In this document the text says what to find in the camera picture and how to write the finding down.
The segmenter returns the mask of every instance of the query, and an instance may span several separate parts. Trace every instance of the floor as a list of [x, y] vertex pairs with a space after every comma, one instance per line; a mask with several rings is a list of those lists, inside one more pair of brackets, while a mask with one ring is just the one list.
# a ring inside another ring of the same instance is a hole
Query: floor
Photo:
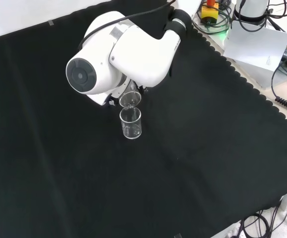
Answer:
[[[274, 211], [274, 208], [271, 208], [271, 209], [269, 209], [267, 211], [264, 211], [262, 213], [262, 215], [268, 220], [268, 223], [270, 223], [273, 211]], [[277, 213], [275, 224], [274, 224], [274, 228], [283, 221], [285, 215], [286, 215], [286, 212], [280, 212], [279, 211]], [[248, 225], [248, 224], [252, 223], [255, 219], [256, 219], [256, 217], [250, 217], [249, 219], [247, 219], [245, 225]], [[260, 226], [261, 226], [261, 231], [262, 231], [262, 235], [263, 235], [264, 231], [265, 231], [264, 223], [260, 222]], [[229, 233], [228, 237], [230, 238], [232, 236], [237, 235], [238, 228], [239, 228], [239, 225], [234, 229], [233, 232]], [[259, 237], [260, 234], [259, 234], [258, 222], [254, 223], [250, 227], [246, 228], [246, 231], [251, 237]], [[245, 234], [243, 232], [240, 234], [240, 238], [246, 238], [246, 236], [245, 236]], [[282, 223], [282, 225], [280, 225], [273, 232], [272, 238], [287, 238], [287, 218]]]

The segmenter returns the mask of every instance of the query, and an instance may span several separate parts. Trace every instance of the white wall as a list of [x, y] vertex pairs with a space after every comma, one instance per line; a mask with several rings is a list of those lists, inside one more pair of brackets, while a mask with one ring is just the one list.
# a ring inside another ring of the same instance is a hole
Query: white wall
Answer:
[[0, 0], [0, 36], [110, 0]]

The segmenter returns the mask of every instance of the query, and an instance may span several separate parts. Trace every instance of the black tablecloth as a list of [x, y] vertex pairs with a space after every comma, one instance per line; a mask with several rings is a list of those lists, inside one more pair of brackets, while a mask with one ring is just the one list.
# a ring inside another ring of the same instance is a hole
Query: black tablecloth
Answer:
[[[209, 238], [287, 193], [287, 120], [196, 31], [143, 97], [134, 141], [120, 108], [69, 86], [97, 15], [164, 3], [115, 0], [0, 37], [0, 238]], [[134, 22], [160, 38], [166, 18]]]

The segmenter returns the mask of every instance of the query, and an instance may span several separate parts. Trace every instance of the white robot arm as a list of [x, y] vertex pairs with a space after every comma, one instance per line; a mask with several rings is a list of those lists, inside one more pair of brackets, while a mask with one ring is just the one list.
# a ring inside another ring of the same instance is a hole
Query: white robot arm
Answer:
[[[178, 0], [178, 9], [192, 19], [200, 4], [201, 0]], [[123, 17], [116, 11], [100, 15], [85, 36]], [[185, 27], [180, 20], [173, 21]], [[68, 62], [66, 77], [77, 92], [103, 105], [110, 95], [118, 98], [130, 79], [145, 87], [159, 84], [169, 71], [179, 44], [180, 37], [173, 30], [167, 30], [163, 38], [157, 40], [130, 20], [124, 20], [89, 37], [82, 50]]]

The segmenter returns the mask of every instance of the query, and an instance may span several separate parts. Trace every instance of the clear plastic cup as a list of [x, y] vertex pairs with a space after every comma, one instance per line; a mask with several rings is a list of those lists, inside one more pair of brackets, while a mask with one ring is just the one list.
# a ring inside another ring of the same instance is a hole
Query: clear plastic cup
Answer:
[[136, 91], [130, 91], [122, 94], [119, 98], [119, 104], [123, 108], [133, 108], [136, 107], [141, 101], [141, 94]]
[[120, 112], [123, 135], [128, 139], [136, 139], [141, 135], [141, 112], [136, 107], [123, 108]]

